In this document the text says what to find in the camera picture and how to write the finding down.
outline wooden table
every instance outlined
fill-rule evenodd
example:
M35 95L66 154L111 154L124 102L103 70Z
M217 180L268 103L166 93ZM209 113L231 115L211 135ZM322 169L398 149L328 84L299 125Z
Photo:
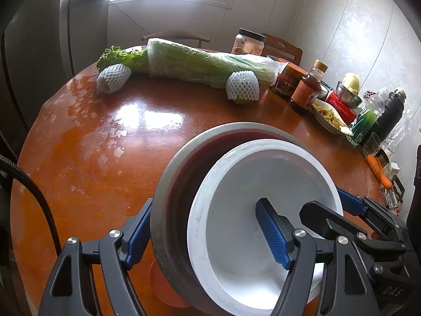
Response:
M161 173L188 140L228 122L261 122L292 134L310 148L337 186L382 200L379 183L345 137L328 133L311 113L296 114L268 90L258 102L237 106L224 90L133 75L121 91L106 95L96 92L97 75L95 65L89 66L44 104L18 161L44 193L62 244L70 236L98 239L122 226L153 196ZM41 208L16 181L11 229L26 292L38 306L56 254ZM149 244L130 271L146 312L202 315L155 297L148 284L153 259ZM94 274L103 314L112 315L99 266Z

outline wooden chair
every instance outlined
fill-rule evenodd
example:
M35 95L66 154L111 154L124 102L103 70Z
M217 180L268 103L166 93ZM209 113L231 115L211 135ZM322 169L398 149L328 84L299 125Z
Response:
M301 57L303 56L303 51L301 49L280 38L273 37L266 33L263 33L263 35L266 37L266 41L262 56L266 57L267 55L271 55L283 58L297 66L300 66Z
M141 37L141 41L149 40L151 38L160 38L160 39L165 39L165 40L183 40L183 39L198 40L199 41L199 45L197 46L198 49L202 48L202 42L207 42L207 43L210 42L209 38L200 37L189 32L177 31L177 30L152 33L148 36Z

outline jar label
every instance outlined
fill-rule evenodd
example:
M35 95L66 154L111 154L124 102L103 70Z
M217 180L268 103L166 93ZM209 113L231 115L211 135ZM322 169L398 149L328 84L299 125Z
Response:
M318 95L318 92L314 91L314 89L309 87L303 81L300 81L296 90L294 91L294 94L292 94L291 99L300 107L310 109L312 103Z

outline food package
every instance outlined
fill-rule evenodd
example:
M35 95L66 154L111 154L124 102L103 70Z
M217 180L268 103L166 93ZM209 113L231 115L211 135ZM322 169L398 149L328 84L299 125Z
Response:
M149 74L225 88L236 71L253 71L259 86L272 85L285 63L255 55L209 53L162 39L148 41Z
M356 116L352 112L352 110L345 106L337 97L334 91L331 91L327 98L326 102L329 103L333 108L335 108L339 115L341 116L342 120L347 124L350 125L352 121L355 120Z
M382 148L390 151L390 156L394 153L397 144L408 134L410 134L412 127L410 127L411 120L415 112L408 101L404 103L404 110L401 119L390 131L387 138L383 141Z

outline carrot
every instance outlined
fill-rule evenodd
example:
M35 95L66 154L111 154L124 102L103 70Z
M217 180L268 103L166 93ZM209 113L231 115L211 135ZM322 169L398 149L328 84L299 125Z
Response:
M371 171L373 171L377 180L384 186L386 190L390 190L393 184L384 174L382 165L380 164L380 160L374 155L368 155L365 158L365 160L367 160L367 164L370 167Z

